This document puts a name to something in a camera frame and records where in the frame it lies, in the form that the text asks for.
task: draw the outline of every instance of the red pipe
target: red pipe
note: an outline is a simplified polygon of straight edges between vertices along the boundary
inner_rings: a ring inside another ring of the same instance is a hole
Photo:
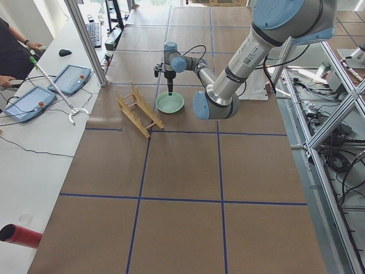
[[[39,232],[15,224],[8,224],[0,231],[0,241],[36,249],[38,248],[42,236],[43,234]]]

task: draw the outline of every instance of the keyboard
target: keyboard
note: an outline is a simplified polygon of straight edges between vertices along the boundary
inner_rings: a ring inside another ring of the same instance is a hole
[[[86,30],[91,38],[94,47],[102,46],[102,26],[98,22],[91,22],[86,24]]]

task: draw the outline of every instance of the light blue joint cap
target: light blue joint cap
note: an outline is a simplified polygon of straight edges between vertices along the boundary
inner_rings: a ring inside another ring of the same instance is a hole
[[[335,34],[335,29],[336,26],[333,26],[318,33],[313,33],[304,37],[294,39],[291,41],[291,44],[295,46],[301,46],[326,41],[332,38],[332,36]]]
[[[186,61],[182,57],[172,58],[170,65],[172,69],[177,73],[186,70]]]
[[[208,100],[205,97],[205,93],[203,91],[198,91],[197,93],[195,93],[193,98],[193,109],[195,116],[197,116],[199,119],[209,119]]]
[[[262,30],[272,30],[288,23],[301,9],[304,0],[257,0],[253,22]]]
[[[169,41],[164,43],[164,50],[165,51],[171,51],[171,50],[177,50],[177,43]]]

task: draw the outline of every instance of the black shirt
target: black shirt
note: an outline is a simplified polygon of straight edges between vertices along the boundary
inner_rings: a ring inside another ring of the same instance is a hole
[[[30,56],[9,31],[9,24],[0,18],[0,75],[24,80],[33,68]]]

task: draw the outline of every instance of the label sticker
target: label sticker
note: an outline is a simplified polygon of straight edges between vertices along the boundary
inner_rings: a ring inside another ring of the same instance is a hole
[[[264,52],[265,50],[260,47],[259,43],[250,43],[249,38],[238,49],[240,58],[248,67],[252,67]]]

